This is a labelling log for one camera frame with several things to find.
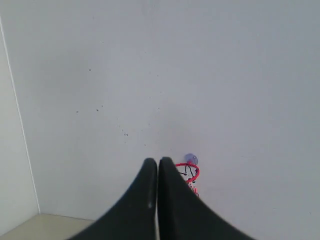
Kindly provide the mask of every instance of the red hoop rim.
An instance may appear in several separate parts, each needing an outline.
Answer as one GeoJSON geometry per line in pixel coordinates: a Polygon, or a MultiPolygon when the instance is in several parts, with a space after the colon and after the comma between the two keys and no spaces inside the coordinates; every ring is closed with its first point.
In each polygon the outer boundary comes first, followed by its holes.
{"type": "Polygon", "coordinates": [[[196,171],[196,175],[188,180],[186,180],[185,182],[188,184],[188,183],[191,183],[193,181],[195,181],[197,179],[197,177],[199,176],[200,174],[200,170],[199,170],[199,167],[195,164],[192,164],[192,163],[189,163],[189,162],[183,162],[183,163],[178,163],[175,165],[176,167],[180,167],[180,166],[190,166],[190,167],[193,167],[193,168],[196,168],[197,171],[196,171]]]}

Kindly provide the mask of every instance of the floor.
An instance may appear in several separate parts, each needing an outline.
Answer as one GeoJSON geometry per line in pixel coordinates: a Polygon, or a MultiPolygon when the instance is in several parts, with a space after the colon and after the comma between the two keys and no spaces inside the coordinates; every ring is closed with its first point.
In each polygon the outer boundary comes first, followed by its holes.
{"type": "Polygon", "coordinates": [[[65,240],[85,229],[93,221],[41,214],[9,231],[0,240],[65,240]]]}

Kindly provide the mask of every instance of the white wall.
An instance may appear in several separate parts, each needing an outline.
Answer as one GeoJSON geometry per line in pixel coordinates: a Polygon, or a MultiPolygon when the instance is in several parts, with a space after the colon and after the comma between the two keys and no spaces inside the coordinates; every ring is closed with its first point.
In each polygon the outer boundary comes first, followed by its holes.
{"type": "Polygon", "coordinates": [[[192,152],[232,224],[318,239],[319,1],[0,7],[42,212],[96,219],[144,158],[192,152]]]}
{"type": "Polygon", "coordinates": [[[37,213],[19,110],[0,35],[0,236],[37,213]]]}

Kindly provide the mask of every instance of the mini basketball hoop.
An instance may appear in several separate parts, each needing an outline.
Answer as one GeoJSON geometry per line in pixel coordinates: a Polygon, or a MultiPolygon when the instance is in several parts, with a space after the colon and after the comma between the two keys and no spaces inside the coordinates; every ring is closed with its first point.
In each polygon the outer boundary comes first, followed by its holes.
{"type": "Polygon", "coordinates": [[[186,162],[178,163],[177,167],[179,173],[185,182],[189,185],[191,190],[199,197],[198,190],[196,187],[196,179],[199,177],[200,170],[197,166],[198,158],[189,153],[185,156],[186,162]]]}

